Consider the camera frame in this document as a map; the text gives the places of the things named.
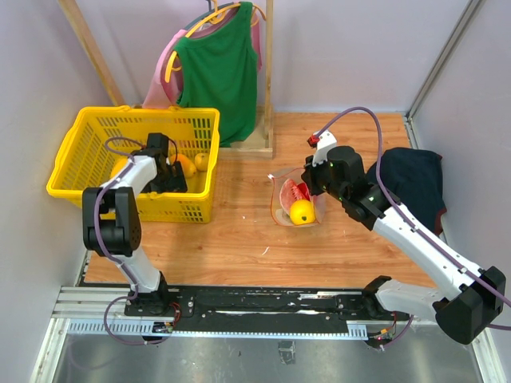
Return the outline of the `yellow lemon toy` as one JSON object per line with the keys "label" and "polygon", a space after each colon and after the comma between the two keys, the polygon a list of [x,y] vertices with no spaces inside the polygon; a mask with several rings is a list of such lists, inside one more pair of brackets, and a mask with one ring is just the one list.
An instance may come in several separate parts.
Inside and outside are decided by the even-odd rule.
{"label": "yellow lemon toy", "polygon": [[316,220],[315,207],[309,200],[297,200],[291,205],[289,216],[291,222],[296,226],[313,223]]}

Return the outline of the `clear orange zip bag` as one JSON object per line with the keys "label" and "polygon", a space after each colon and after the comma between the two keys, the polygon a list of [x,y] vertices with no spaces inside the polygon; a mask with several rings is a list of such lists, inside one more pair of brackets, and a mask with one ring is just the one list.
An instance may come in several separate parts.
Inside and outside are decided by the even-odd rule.
{"label": "clear orange zip bag", "polygon": [[312,195],[302,180],[302,168],[285,168],[267,175],[272,183],[271,217],[282,227],[312,227],[326,213],[326,196]]}

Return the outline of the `watermelon slice toy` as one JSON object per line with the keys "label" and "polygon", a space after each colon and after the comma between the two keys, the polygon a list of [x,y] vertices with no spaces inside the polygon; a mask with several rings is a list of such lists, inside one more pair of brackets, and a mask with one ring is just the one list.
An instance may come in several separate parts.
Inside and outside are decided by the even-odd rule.
{"label": "watermelon slice toy", "polygon": [[286,179],[280,188],[279,203],[286,214],[290,213],[294,202],[302,200],[302,195],[293,179]]}

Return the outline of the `red apple toy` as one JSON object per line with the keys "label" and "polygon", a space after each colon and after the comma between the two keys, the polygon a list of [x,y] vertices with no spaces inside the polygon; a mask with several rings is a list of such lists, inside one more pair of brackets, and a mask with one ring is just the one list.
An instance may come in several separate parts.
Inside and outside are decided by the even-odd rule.
{"label": "red apple toy", "polygon": [[297,188],[299,189],[299,191],[302,195],[302,199],[311,201],[311,195],[310,195],[308,186],[304,182],[297,184]]}

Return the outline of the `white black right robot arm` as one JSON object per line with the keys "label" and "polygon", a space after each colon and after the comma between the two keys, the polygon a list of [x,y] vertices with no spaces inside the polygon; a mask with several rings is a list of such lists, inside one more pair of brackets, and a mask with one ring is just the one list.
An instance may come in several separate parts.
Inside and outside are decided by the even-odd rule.
{"label": "white black right robot arm", "polygon": [[379,319],[397,311],[435,322],[452,340],[468,345],[508,304],[506,277],[483,269],[429,231],[383,186],[367,181],[361,156],[349,146],[315,144],[302,179],[312,195],[327,193],[347,215],[391,241],[434,281],[428,289],[381,276],[366,286],[362,311]]}

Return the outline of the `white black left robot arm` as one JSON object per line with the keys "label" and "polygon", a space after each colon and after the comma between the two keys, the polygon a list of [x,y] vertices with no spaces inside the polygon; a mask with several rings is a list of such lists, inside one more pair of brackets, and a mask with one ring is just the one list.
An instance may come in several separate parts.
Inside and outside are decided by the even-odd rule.
{"label": "white black left robot arm", "polygon": [[163,133],[149,133],[140,149],[122,154],[126,162],[110,180],[82,192],[83,243],[113,262],[128,280],[127,316],[163,316],[172,307],[163,274],[141,247],[136,202],[142,192],[188,190],[181,164],[169,159],[171,143]]}

